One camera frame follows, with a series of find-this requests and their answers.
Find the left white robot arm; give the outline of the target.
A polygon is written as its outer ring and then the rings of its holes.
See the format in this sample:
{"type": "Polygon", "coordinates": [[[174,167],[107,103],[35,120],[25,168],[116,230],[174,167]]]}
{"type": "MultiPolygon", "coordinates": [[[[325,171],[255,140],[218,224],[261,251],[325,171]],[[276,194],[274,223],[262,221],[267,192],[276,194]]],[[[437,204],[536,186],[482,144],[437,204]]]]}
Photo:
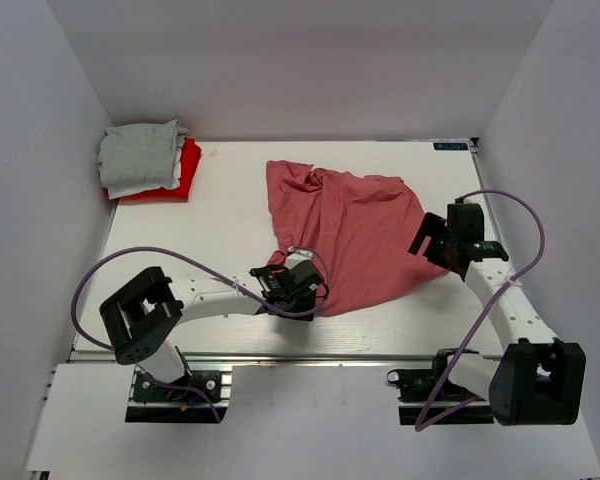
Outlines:
{"type": "Polygon", "coordinates": [[[168,398],[191,387],[191,374],[168,337],[177,326],[229,315],[278,315],[311,321],[328,278],[310,258],[295,253],[282,266],[251,269],[228,283],[216,278],[173,280],[149,267],[105,300],[100,316],[120,365],[137,365],[168,398]]]}

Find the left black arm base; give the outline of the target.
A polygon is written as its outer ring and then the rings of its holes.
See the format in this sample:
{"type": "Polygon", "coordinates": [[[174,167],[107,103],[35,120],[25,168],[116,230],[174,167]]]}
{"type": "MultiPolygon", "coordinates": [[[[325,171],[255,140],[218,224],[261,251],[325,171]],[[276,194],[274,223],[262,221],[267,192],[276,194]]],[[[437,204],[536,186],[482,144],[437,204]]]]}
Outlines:
{"type": "Polygon", "coordinates": [[[227,413],[232,366],[215,361],[190,361],[190,378],[182,388],[158,386],[143,369],[134,368],[125,413],[126,423],[217,424],[227,413]]]}

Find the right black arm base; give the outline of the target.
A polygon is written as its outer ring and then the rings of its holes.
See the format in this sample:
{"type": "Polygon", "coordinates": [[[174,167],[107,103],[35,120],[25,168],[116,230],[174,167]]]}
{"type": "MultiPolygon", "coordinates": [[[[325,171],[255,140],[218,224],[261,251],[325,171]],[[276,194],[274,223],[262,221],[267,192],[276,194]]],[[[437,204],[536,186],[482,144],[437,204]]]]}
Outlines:
{"type": "MultiPolygon", "coordinates": [[[[455,354],[456,349],[439,350],[433,357],[431,366],[420,369],[393,369],[386,375],[387,383],[399,390],[398,401],[399,419],[401,425],[414,425],[420,404],[424,404],[433,390],[440,375],[447,366],[448,360],[455,354]]],[[[452,384],[446,380],[435,397],[434,405],[430,407],[425,417],[429,420],[436,415],[448,411],[454,405],[472,398],[474,394],[464,387],[452,384]]],[[[493,424],[494,418],[489,404],[483,399],[453,412],[441,419],[436,425],[479,425],[493,424]]]]}

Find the pink t shirt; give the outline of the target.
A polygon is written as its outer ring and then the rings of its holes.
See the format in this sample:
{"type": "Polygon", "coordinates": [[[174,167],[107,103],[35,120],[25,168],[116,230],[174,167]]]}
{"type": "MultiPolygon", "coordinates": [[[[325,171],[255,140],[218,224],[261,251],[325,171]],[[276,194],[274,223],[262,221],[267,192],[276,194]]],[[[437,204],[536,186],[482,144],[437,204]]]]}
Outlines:
{"type": "Polygon", "coordinates": [[[409,253],[424,210],[398,177],[270,161],[266,186],[278,244],[270,260],[283,263],[292,247],[320,254],[330,276],[324,316],[395,300],[446,273],[409,253]]]}

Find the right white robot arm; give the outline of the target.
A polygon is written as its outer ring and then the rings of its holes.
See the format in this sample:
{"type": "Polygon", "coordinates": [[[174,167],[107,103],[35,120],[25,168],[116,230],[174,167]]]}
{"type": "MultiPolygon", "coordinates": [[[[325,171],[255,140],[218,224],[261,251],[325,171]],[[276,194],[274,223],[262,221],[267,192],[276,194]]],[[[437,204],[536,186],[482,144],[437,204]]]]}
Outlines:
{"type": "Polygon", "coordinates": [[[503,426],[572,425],[580,408],[584,350],[544,323],[520,286],[522,275],[510,272],[502,244],[484,235],[481,206],[460,197],[445,217],[425,214],[409,247],[457,274],[482,305],[460,346],[434,357],[432,386],[415,428],[446,418],[428,414],[438,395],[452,399],[464,390],[487,401],[503,426]]]}

